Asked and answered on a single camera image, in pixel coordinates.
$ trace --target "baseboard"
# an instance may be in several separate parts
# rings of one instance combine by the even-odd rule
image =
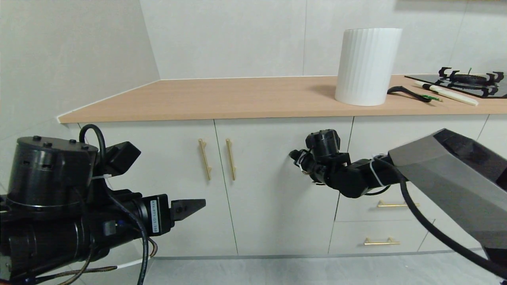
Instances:
[[[470,248],[471,251],[481,251],[481,248]],[[366,257],[366,256],[400,256],[452,253],[453,250],[410,253],[382,253],[382,254],[340,254],[340,255],[255,255],[255,256],[183,256],[183,257],[154,257],[164,260],[208,260],[208,259],[281,259],[281,258],[337,258],[337,257]]]

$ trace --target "gold handle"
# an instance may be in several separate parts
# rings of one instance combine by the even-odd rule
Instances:
[[[389,207],[408,207],[406,203],[403,204],[386,204],[383,200],[380,200],[377,204],[377,208],[389,208]]]
[[[201,146],[202,160],[204,161],[204,168],[206,169],[208,180],[211,180],[211,167],[208,166],[208,159],[206,158],[206,152],[204,150],[206,147],[206,142],[200,138],[199,145]]]
[[[386,242],[372,242],[369,238],[365,239],[364,245],[399,245],[399,241],[394,241],[392,237],[388,238]]]
[[[227,150],[229,151],[229,164],[231,165],[232,181],[236,180],[236,168],[234,167],[234,160],[232,159],[232,142],[230,139],[226,139]]]

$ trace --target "wall tile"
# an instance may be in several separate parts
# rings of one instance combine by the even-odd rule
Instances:
[[[462,72],[507,72],[507,2],[468,2],[449,66]]]
[[[162,79],[298,76],[305,0],[141,0]]]
[[[68,127],[59,124],[56,119],[50,119],[42,124],[0,140],[0,184],[6,189],[9,187],[14,151],[16,150],[16,140],[22,136],[34,135],[77,139],[71,135]]]
[[[138,0],[2,1],[0,139],[159,79]]]
[[[308,0],[305,75],[336,75],[343,32],[403,28],[395,74],[436,73],[449,63],[465,1]]]

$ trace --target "gas stove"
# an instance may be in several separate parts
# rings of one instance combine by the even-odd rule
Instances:
[[[459,70],[446,73],[450,67],[442,67],[438,74],[407,75],[405,77],[442,86],[479,98],[507,98],[507,80],[503,72],[482,75],[459,74]]]

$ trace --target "floor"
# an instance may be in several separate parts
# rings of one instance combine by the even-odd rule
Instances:
[[[156,259],[145,285],[498,285],[499,281],[456,253],[438,253],[339,258]]]

